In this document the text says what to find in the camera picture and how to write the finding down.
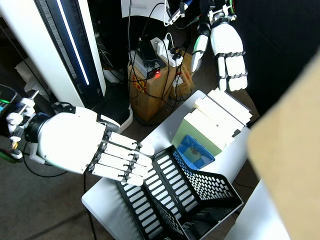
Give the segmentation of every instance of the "black crate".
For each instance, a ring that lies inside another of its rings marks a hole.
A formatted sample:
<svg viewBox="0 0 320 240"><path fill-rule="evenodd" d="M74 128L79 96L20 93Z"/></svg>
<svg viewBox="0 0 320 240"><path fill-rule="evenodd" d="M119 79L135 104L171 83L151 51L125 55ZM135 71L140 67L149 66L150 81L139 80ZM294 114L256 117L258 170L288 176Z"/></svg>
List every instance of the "black crate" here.
<svg viewBox="0 0 320 240"><path fill-rule="evenodd" d="M157 153L143 186L117 182L145 240L199 240L242 204L221 174L190 169L174 146Z"/></svg>

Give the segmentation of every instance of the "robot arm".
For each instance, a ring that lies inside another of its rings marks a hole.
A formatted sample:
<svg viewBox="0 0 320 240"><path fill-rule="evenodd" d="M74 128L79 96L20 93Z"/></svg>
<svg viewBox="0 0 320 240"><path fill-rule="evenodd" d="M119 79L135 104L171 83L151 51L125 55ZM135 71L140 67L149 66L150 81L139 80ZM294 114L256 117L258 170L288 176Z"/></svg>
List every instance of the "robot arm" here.
<svg viewBox="0 0 320 240"><path fill-rule="evenodd" d="M30 142L30 159L40 164L47 162L78 174L87 171L131 185L143 184L152 164L150 156L155 153L151 145L117 134L117 122L83 107L67 105L53 117L26 111L33 109L35 95L21 100L27 103L24 110L19 108L6 117L11 129L11 155L22 157L16 149L22 134L20 139L13 136L21 129L19 132Z"/></svg>
<svg viewBox="0 0 320 240"><path fill-rule="evenodd" d="M229 14L230 7L223 5L218 11L213 12L212 9L208 12L208 22L199 25L200 36L192 54L191 69L194 72L199 68L200 59L206 51L210 37L221 91L225 91L227 86L230 91L245 89L248 86L243 43L237 31L229 24L236 19L236 15Z"/></svg>

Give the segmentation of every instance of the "floor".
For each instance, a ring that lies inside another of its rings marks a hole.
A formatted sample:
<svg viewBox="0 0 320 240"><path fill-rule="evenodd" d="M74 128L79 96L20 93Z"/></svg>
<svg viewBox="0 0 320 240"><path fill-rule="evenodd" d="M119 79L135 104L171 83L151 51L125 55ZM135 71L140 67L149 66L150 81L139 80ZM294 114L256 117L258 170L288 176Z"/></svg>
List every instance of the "floor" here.
<svg viewBox="0 0 320 240"><path fill-rule="evenodd" d="M214 60L211 49L203 56L202 66L193 76L196 89L208 93L217 87ZM233 95L252 110L253 120L259 117L246 91ZM155 126L142 126L135 119L123 134L138 141L144 139ZM9 144L0 139L1 145ZM35 172L54 175L61 170L52 166L38 165L27 157L27 163ZM42 178L31 174L26 166L0 160L0 239L1 240L93 240L86 209L81 203L84 194L84 178L66 173L54 178ZM89 175L87 189L100 178ZM247 161L239 172L236 182L255 187L258 179ZM253 189L233 183L246 202ZM206 239L222 240L235 222L236 215L224 221ZM98 240L112 240L112 236L96 221Z"/></svg>

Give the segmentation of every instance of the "green led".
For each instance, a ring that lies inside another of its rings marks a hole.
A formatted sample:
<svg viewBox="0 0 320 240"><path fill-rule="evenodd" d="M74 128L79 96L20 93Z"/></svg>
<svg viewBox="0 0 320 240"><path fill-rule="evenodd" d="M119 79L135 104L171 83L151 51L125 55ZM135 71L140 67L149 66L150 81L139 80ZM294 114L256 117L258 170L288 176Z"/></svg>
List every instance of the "green led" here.
<svg viewBox="0 0 320 240"><path fill-rule="evenodd" d="M0 99L0 102L3 102L3 103L5 103L5 104L10 104L10 102L9 102L9 101L4 100L4 99Z"/></svg>

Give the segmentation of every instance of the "power strip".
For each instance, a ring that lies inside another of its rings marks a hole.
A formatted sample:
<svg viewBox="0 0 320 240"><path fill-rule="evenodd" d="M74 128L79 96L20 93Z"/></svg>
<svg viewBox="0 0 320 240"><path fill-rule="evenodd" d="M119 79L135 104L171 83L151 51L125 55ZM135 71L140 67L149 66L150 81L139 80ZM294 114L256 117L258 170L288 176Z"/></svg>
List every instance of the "power strip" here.
<svg viewBox="0 0 320 240"><path fill-rule="evenodd" d="M179 58L177 58L176 60L173 59L173 54L170 52L170 50L168 50L168 46L169 46L169 40L168 39L164 39L163 42L160 41L157 44L157 49L156 49L156 54L161 57L163 60L165 60L167 63L169 62L170 66L172 66L173 68L178 67L181 65L183 57L180 56Z"/></svg>

